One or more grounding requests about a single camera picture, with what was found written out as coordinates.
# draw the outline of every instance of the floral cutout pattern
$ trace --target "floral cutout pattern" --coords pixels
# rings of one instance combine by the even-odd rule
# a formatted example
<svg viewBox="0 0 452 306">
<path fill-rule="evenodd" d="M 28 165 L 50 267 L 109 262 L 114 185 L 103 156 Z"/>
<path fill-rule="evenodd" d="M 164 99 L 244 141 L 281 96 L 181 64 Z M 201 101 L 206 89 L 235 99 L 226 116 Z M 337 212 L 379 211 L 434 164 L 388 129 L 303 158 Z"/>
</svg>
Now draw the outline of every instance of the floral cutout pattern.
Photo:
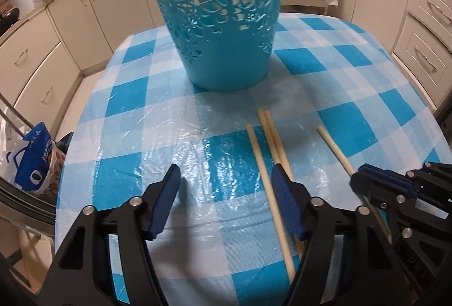
<svg viewBox="0 0 452 306">
<path fill-rule="evenodd" d="M 203 56 L 197 40 L 221 34 L 227 22 L 261 37 L 259 47 L 265 53 L 272 50 L 279 0 L 158 0 L 158 4 L 176 47 L 189 62 Z"/>
</svg>

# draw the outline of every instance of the blue and white plastic bag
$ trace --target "blue and white plastic bag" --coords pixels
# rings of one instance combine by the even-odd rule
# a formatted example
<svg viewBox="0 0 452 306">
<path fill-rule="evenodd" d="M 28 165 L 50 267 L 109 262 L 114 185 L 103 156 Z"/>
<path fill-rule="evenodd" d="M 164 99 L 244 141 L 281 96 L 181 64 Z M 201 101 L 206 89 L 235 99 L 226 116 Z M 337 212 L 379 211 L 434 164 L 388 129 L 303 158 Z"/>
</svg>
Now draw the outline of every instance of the blue and white plastic bag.
<svg viewBox="0 0 452 306">
<path fill-rule="evenodd" d="M 0 175 L 13 186 L 39 195 L 49 185 L 53 142 L 44 123 L 36 125 L 5 153 Z"/>
</svg>

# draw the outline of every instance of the blue gripper pad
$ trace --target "blue gripper pad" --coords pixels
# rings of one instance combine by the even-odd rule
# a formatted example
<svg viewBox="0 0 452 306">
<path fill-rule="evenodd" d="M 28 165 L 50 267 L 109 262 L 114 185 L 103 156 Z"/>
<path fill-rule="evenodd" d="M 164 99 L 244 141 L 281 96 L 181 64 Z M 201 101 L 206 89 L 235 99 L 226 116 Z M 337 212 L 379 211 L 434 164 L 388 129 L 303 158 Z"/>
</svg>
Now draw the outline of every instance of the blue gripper pad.
<svg viewBox="0 0 452 306">
<path fill-rule="evenodd" d="M 358 172 L 369 174 L 380 180 L 387 181 L 403 189 L 406 189 L 408 191 L 408 199 L 417 199 L 418 197 L 418 193 L 415 192 L 411 182 L 408 179 L 404 180 L 399 177 L 395 177 L 390 173 L 390 171 L 384 171 L 383 169 L 380 169 L 378 167 L 364 164 L 358 169 Z"/>
<path fill-rule="evenodd" d="M 177 191 L 179 190 L 180 168 L 177 165 L 172 164 L 160 183 L 163 184 L 163 188 L 152 210 L 152 222 L 149 227 L 149 233 L 152 238 L 156 238 L 157 235 L 163 231 L 166 224 Z"/>
<path fill-rule="evenodd" d="M 284 223 L 289 232 L 299 240 L 303 240 L 305 230 L 301 223 L 301 208 L 292 194 L 289 185 L 301 185 L 292 183 L 281 165 L 275 165 L 272 169 L 272 186 L 282 214 Z"/>
</svg>

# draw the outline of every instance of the table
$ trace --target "table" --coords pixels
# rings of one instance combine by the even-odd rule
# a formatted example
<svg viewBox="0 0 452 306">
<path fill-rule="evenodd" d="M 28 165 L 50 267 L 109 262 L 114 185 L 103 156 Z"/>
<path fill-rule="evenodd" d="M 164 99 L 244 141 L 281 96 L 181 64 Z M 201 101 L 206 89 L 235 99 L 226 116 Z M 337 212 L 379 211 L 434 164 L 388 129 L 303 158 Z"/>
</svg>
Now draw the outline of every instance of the table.
<svg viewBox="0 0 452 306">
<path fill-rule="evenodd" d="M 245 131 L 255 127 L 270 170 L 258 108 L 271 111 L 296 181 L 336 207 L 360 201 L 320 124 L 355 168 L 452 163 L 429 109 L 378 41 L 350 23 L 281 13 L 268 75 L 227 94 L 193 86 L 160 27 L 122 43 L 82 113 L 60 187 L 57 245 L 82 207 L 119 206 L 176 163 L 185 181 L 150 245 L 169 304 L 281 304 L 289 281 Z M 126 300 L 113 236 L 110 247 Z M 291 251 L 296 260 L 293 243 Z"/>
</svg>

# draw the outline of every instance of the shelf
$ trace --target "shelf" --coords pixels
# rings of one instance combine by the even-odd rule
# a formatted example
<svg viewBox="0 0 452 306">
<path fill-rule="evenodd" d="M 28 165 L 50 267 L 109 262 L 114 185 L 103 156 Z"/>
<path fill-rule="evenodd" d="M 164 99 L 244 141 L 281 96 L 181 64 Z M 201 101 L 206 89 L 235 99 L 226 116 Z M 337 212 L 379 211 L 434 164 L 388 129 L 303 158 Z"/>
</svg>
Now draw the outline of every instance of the shelf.
<svg viewBox="0 0 452 306">
<path fill-rule="evenodd" d="M 329 7 L 324 0 L 281 0 L 281 5 L 304 5 L 304 6 L 318 6 L 321 8 Z"/>
</svg>

